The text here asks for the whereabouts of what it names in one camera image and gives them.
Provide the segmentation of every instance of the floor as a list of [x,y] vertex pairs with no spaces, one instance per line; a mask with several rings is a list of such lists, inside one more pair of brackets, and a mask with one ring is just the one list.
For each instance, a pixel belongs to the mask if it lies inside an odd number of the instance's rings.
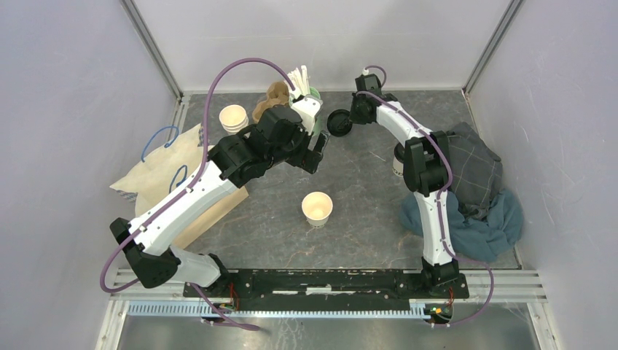
[[[472,124],[459,91],[393,92],[402,106],[432,130]],[[263,93],[215,95],[209,113],[210,144],[227,134],[219,111],[240,104],[251,114]],[[322,93],[323,125],[330,112],[349,109],[351,93]],[[191,97],[184,130],[201,122],[205,96]],[[392,172],[395,138],[379,125],[355,125],[347,136],[331,137],[317,173],[287,164],[247,184],[249,198],[216,223],[187,250],[215,253],[228,268],[421,268],[423,239],[405,230],[398,214],[410,195]],[[330,195],[328,223],[313,229],[300,209],[308,193]],[[519,268],[514,252],[502,254],[493,268]],[[462,268],[479,268],[461,264]]]
[[[457,304],[455,319],[475,308]],[[210,327],[194,317],[128,316],[118,349],[539,349],[525,304],[491,304],[473,322],[446,330],[431,330],[417,319],[236,321],[257,324],[262,330]]]

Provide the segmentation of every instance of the teal cloth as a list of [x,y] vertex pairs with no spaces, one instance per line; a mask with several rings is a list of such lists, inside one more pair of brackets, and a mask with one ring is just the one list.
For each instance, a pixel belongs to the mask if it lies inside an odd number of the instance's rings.
[[[448,193],[446,209],[450,240],[455,252],[475,260],[491,263],[498,255],[513,249],[521,238],[523,213],[512,192],[502,190],[491,201],[489,214],[483,221],[468,218],[458,211],[459,202]],[[421,213],[414,195],[404,199],[399,221],[417,236],[423,236]]]

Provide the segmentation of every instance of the gray tabletop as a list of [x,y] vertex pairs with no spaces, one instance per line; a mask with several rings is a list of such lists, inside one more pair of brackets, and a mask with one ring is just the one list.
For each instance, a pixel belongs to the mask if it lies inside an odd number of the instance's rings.
[[[472,124],[459,91],[400,91],[394,95],[426,127],[447,130]],[[184,129],[201,122],[205,96],[191,97]],[[349,109],[351,93],[322,93],[320,118]],[[247,113],[263,93],[215,95],[208,140],[227,134],[219,112],[240,104]],[[247,184],[249,197],[187,249],[217,254],[228,268],[421,268],[423,239],[399,223],[399,207],[410,194],[392,171],[396,139],[379,125],[355,125],[342,138],[331,137],[318,171],[307,174],[288,164],[270,169]],[[300,204],[311,192],[328,194],[334,204],[325,227],[314,229]],[[517,268],[514,252],[502,254],[494,268]],[[464,268],[478,268],[462,264]]]

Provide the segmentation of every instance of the blue bag handle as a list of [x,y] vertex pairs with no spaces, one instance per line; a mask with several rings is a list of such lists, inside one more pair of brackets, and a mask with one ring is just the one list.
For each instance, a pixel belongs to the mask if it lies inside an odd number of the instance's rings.
[[180,184],[182,182],[184,182],[184,180],[187,179],[187,175],[188,175],[188,172],[189,172],[189,167],[184,165],[184,166],[181,166],[180,168],[178,168],[178,170],[176,170],[176,175],[174,175],[174,178],[172,179],[172,182],[170,182],[170,192],[168,192],[168,193],[172,193],[173,183],[176,181],[176,177],[178,176],[178,174],[180,174],[180,170],[182,170],[182,169],[184,169],[184,175],[182,177],[182,180],[180,180],[180,182],[176,184],[176,187],[180,186]]
[[144,147],[144,149],[141,151],[141,162],[145,163],[145,159],[144,156],[146,154],[146,150],[148,149],[148,146],[150,146],[150,143],[152,142],[152,140],[155,139],[155,137],[157,137],[157,135],[161,132],[164,131],[165,129],[174,129],[176,130],[176,135],[174,136],[174,138],[169,141],[168,143],[164,144],[164,148],[168,148],[169,146],[171,146],[173,144],[173,142],[178,138],[178,135],[180,134],[180,129],[178,129],[177,126],[174,125],[169,125],[169,126],[164,126],[163,128],[159,129],[159,131],[157,131],[156,133],[154,133],[154,135],[152,135],[152,137],[150,138],[150,140],[148,141],[148,143],[146,144],[146,146]]

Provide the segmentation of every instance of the white wall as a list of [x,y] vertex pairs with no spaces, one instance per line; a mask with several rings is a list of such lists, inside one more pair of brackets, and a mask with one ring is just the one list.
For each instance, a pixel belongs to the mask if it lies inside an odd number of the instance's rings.
[[174,98],[118,1],[5,1],[0,20],[0,348],[92,349],[108,295],[108,186]]
[[565,349],[618,339],[617,17],[612,0],[527,1],[471,96]]
[[[184,90],[207,90],[227,64],[268,58],[285,71],[306,64],[312,84],[351,90],[367,64],[388,86],[461,88],[509,0],[136,0]],[[221,90],[263,91],[278,75],[254,65]]]

